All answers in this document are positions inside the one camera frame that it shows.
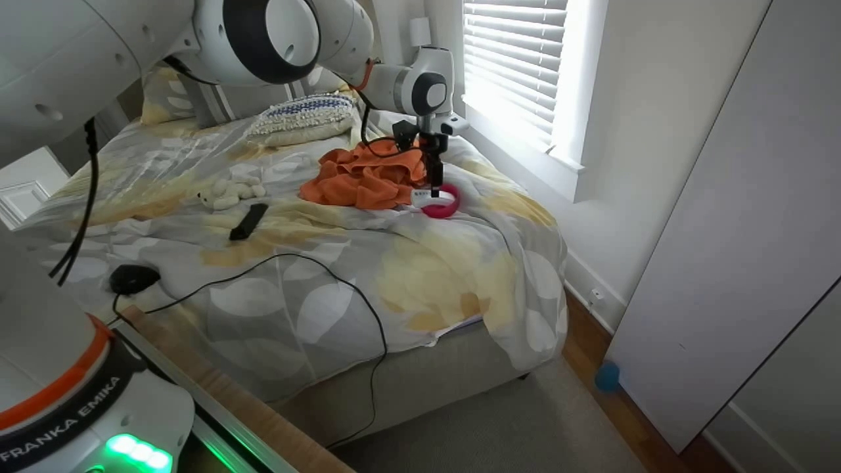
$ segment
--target green light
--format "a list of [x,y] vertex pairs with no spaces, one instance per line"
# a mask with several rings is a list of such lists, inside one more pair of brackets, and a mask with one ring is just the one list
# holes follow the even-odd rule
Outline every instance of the green light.
[[153,473],[168,473],[174,468],[174,457],[165,449],[159,449],[151,441],[142,441],[131,435],[118,435],[105,441],[105,449],[118,464],[131,464],[131,471],[153,471]]
[[138,449],[138,440],[130,435],[110,437],[109,449],[126,454]]

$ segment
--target window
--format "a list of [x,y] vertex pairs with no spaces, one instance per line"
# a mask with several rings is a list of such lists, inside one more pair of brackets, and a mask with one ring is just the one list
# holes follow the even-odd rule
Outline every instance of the window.
[[470,127],[529,168],[562,165],[556,173],[571,181],[562,192],[571,200],[583,168],[605,12],[607,0],[464,2]]

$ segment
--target white robot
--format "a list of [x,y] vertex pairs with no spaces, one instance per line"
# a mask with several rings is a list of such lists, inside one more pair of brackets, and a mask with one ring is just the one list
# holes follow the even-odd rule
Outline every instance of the white robot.
[[[209,84],[286,84],[315,63],[378,109],[432,117],[448,50],[369,67],[356,0],[0,0],[0,165],[80,130],[161,62]],[[0,230],[0,471],[174,471],[193,428],[184,389],[153,377],[73,309]]]

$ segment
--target bed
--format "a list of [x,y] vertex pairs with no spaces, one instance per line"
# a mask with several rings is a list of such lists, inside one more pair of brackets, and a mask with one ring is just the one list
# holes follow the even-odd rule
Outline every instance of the bed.
[[[89,313],[155,323],[312,440],[366,437],[553,361],[566,339],[556,218],[461,138],[444,154],[452,218],[301,200],[318,160],[361,138],[351,94],[278,104],[197,130],[177,76],[100,150],[100,192],[69,277]],[[18,231],[51,269],[80,227],[81,168]],[[260,227],[231,242],[249,205]],[[161,272],[109,291],[122,264]]]

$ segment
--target window sill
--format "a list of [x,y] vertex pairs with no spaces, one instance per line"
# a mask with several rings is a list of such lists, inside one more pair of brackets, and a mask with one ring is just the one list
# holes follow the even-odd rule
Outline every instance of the window sill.
[[558,192],[567,203],[578,203],[578,176],[583,172],[582,163],[546,155],[542,150],[534,150],[517,140],[508,140],[508,131],[489,122],[477,105],[465,101],[465,119],[467,123],[483,135],[491,146],[508,154],[510,160],[516,160],[524,172],[529,172],[534,178],[540,178],[546,190]]

